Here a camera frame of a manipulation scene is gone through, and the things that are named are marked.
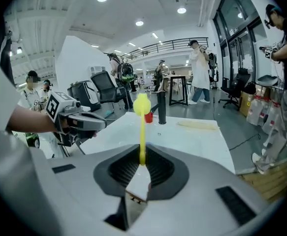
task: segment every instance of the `desk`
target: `desk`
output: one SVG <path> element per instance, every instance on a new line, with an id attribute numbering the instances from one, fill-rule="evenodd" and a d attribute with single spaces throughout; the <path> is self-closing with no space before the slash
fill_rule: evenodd
<path id="1" fill-rule="evenodd" d="M 163 78 L 164 80 L 170 79 L 170 89 L 169 89 L 169 105 L 174 104 L 183 104 L 188 106 L 188 94 L 187 94 L 187 82 L 186 82 L 186 76 L 183 75 L 168 75 Z M 173 94 L 173 80 L 174 79 L 181 79 L 182 80 L 182 90 L 183 90 L 183 99 L 182 100 L 173 100 L 172 94 Z"/>
<path id="2" fill-rule="evenodd" d="M 204 130 L 179 126 L 179 121 L 199 121 L 217 125 L 215 120 L 196 120 L 166 117 L 166 124 L 159 124 L 159 117 L 153 115 L 153 122 L 146 123 L 146 143 L 172 148 L 215 161 L 235 173 L 231 154 L 221 131 Z M 124 145 L 140 143 L 140 117 L 127 112 L 97 137 L 88 139 L 80 148 L 85 154 L 98 153 Z"/>

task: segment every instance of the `black cylinder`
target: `black cylinder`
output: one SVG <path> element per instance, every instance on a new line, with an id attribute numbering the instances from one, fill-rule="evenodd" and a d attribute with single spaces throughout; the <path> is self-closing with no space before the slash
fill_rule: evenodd
<path id="1" fill-rule="evenodd" d="M 165 92 L 158 93 L 158 104 L 159 104 L 159 124 L 166 124 L 166 102 Z"/>

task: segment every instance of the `railing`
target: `railing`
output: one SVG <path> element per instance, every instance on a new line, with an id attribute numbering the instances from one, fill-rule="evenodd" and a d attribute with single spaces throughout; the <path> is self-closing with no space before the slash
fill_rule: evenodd
<path id="1" fill-rule="evenodd" d="M 181 39 L 174 39 L 165 41 L 163 43 L 159 44 L 153 44 L 145 46 L 141 49 L 137 49 L 135 51 L 132 51 L 128 54 L 122 55 L 124 62 L 127 62 L 128 60 L 134 60 L 140 57 L 148 56 L 151 54 L 171 51 L 171 50 L 181 50 L 181 49 L 190 49 L 188 46 L 189 42 L 191 40 L 197 40 L 199 45 L 203 45 L 208 47 L 208 38 L 207 37 L 193 37 L 193 38 L 181 38 Z"/>

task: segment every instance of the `gray floor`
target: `gray floor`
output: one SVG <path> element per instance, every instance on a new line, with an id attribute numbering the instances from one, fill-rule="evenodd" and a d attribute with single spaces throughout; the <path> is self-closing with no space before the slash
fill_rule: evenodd
<path id="1" fill-rule="evenodd" d="M 139 92 L 130 93 L 133 100 L 137 98 L 138 93 Z M 147 94 L 148 98 L 151 100 L 152 106 L 155 105 L 157 103 L 156 95 L 153 93 Z M 267 139 L 267 135 L 261 130 L 260 127 L 253 126 L 246 122 L 246 118 L 236 110 L 235 106 L 227 105 L 226 108 L 223 108 L 224 103 L 218 103 L 220 98 L 227 99 L 227 95 L 223 91 L 210 90 L 210 97 L 210 104 L 199 102 L 197 105 L 184 106 L 181 104 L 176 104 L 169 106 L 169 93 L 166 93 L 166 116 L 194 119 L 214 119 L 215 116 L 215 120 L 218 122 L 221 132 L 226 140 L 227 146 L 229 149 L 231 149 L 230 153 L 233 159 L 236 173 L 241 174 L 251 172 L 254 169 L 254 165 L 251 161 L 251 155 L 253 152 L 261 154 L 261 149 L 263 148 L 262 144 Z M 178 95 L 174 93 L 173 99 L 182 99 L 181 93 Z M 119 104 L 115 103 L 114 106 L 115 113 L 109 117 L 110 119 L 117 119 L 124 115 L 126 112 L 123 109 L 123 101 L 120 101 Z M 112 111 L 112 105 L 105 103 L 102 105 L 102 108 L 95 113 L 101 116 L 105 116 L 110 111 Z M 260 140 L 258 136 L 255 136 L 241 146 L 232 149 L 239 145 L 241 142 L 258 133 L 261 136 Z M 280 154 L 278 161 L 284 160 L 286 158 L 287 149 Z"/>

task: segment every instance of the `cap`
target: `cap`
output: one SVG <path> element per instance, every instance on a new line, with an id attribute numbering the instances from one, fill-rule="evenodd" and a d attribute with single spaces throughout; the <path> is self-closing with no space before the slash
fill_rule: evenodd
<path id="1" fill-rule="evenodd" d="M 191 40 L 191 41 L 189 42 L 188 46 L 192 46 L 192 44 L 194 44 L 194 43 L 197 43 L 197 44 L 198 44 L 198 41 L 195 40 L 195 39 L 193 39 L 193 40 Z"/>
<path id="2" fill-rule="evenodd" d="M 50 83 L 50 80 L 44 80 L 44 84 L 49 84 L 49 85 L 51 85 L 51 83 Z"/>
<path id="3" fill-rule="evenodd" d="M 27 78 L 32 77 L 33 78 L 33 82 L 38 82 L 40 81 L 40 77 L 38 76 L 38 74 L 35 71 L 29 71 L 29 73 L 27 74 Z"/>
<path id="4" fill-rule="evenodd" d="M 270 15 L 271 15 L 271 13 L 272 13 L 273 11 L 276 11 L 276 12 L 278 12 L 279 15 L 282 15 L 282 10 L 281 10 L 280 8 L 278 8 L 278 7 L 276 7 L 276 6 L 272 5 L 272 4 L 267 5 L 267 6 L 266 6 L 266 15 L 267 15 L 267 17 L 268 17 L 268 19 L 269 19 L 269 24 L 270 24 L 271 26 L 274 26 L 274 25 L 273 25 L 273 22 L 272 22 L 272 20 L 271 20 L 271 18 L 270 18 Z"/>

